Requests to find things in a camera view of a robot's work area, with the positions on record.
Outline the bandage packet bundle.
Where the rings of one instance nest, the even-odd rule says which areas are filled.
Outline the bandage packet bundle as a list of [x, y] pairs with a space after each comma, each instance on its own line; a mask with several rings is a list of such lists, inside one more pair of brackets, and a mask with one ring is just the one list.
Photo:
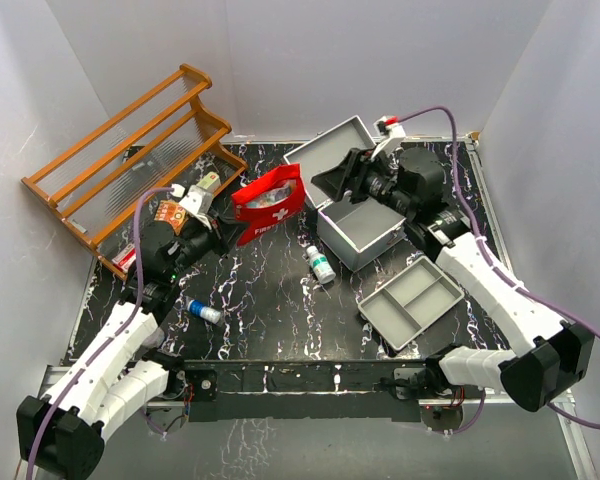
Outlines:
[[277, 205], [289, 198], [296, 189], [295, 180], [285, 180], [279, 186], [265, 191], [246, 203], [249, 209], [262, 209]]

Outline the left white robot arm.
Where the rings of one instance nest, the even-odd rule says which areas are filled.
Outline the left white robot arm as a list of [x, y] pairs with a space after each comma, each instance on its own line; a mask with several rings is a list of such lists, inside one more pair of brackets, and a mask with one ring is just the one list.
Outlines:
[[245, 228], [226, 216], [189, 219], [179, 231], [164, 221], [134, 222], [131, 263], [108, 319], [67, 372], [16, 411], [26, 478], [40, 470], [88, 478], [112, 434], [149, 399], [184, 392], [186, 374], [158, 353], [129, 373], [123, 370], [170, 312], [180, 295], [179, 279], [208, 253], [228, 254]]

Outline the white green-label pill bottle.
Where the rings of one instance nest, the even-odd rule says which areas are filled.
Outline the white green-label pill bottle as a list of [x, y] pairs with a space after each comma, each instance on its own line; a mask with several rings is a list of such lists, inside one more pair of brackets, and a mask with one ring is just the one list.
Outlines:
[[307, 247], [306, 254], [310, 268], [320, 284], [328, 284], [335, 279], [335, 271], [331, 267], [327, 257], [316, 246], [311, 245]]

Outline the red first aid pouch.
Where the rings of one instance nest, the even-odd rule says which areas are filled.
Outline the red first aid pouch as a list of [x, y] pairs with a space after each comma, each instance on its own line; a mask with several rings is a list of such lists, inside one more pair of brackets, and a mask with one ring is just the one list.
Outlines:
[[278, 166], [233, 193], [235, 219], [246, 224], [237, 245], [250, 243], [299, 213], [305, 197], [299, 164]]

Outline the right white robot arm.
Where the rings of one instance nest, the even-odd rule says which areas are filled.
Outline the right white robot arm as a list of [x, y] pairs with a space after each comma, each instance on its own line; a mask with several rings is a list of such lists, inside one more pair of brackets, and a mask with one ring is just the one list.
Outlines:
[[425, 148], [403, 151], [391, 170], [380, 152], [352, 148], [337, 166], [312, 177], [330, 200], [376, 200], [404, 218], [408, 240], [477, 301], [509, 343], [507, 350], [451, 344], [425, 361], [424, 378], [435, 395], [460, 386], [504, 391], [521, 408], [536, 412], [586, 374], [594, 336], [523, 294], [467, 216], [444, 199], [445, 171]]

